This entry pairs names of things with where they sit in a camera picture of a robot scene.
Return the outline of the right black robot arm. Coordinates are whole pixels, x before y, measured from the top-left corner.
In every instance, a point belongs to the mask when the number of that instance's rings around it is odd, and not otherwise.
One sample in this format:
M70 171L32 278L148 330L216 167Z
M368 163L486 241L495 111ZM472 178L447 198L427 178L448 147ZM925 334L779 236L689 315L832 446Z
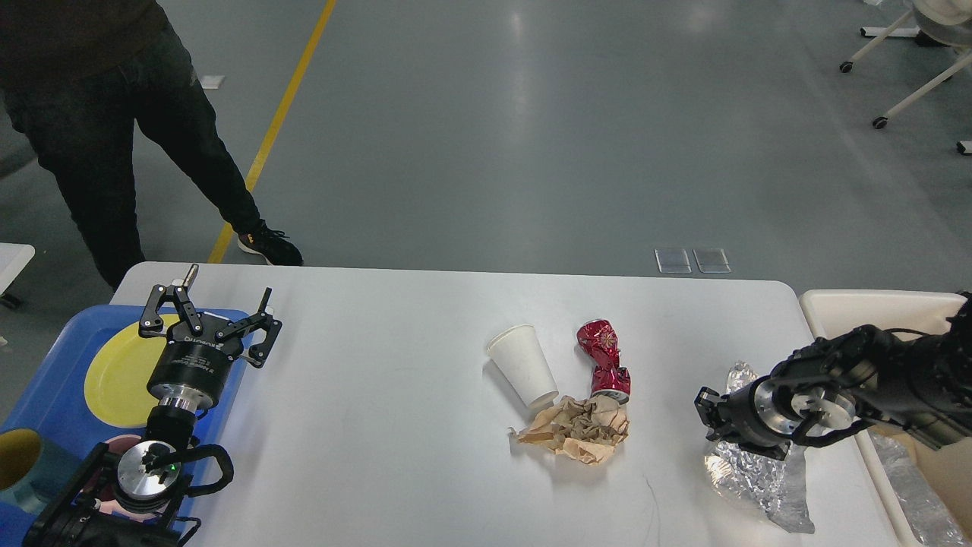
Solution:
M942 335L897 337L865 324L796 349L733 394L707 387L695 408L708 440L784 460L885 423L938 450L970 436L970 303Z

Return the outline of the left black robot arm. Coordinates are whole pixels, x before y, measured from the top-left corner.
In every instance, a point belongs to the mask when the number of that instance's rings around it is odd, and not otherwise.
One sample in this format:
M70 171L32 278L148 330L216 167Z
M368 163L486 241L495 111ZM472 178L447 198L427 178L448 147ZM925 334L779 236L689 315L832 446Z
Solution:
M233 367L260 369L282 330L272 290L252 315L236 320L198 311L190 288L198 267L155 285L136 322L137 335L159 340L148 378L150 398L140 439L120 454L94 445L24 534L24 546L183 546L201 521L179 515L184 501L222 491L234 478L232 458L195 433L222 401Z

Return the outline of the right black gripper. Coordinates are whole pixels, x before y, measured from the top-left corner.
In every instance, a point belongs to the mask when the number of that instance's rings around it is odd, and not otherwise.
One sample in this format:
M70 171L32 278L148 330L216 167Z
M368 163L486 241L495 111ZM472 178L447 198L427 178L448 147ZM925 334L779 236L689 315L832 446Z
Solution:
M700 420L708 427L707 440L735 444L756 456L784 460L791 449L794 419L775 402L769 380L751 382L728 398L701 387L694 400Z

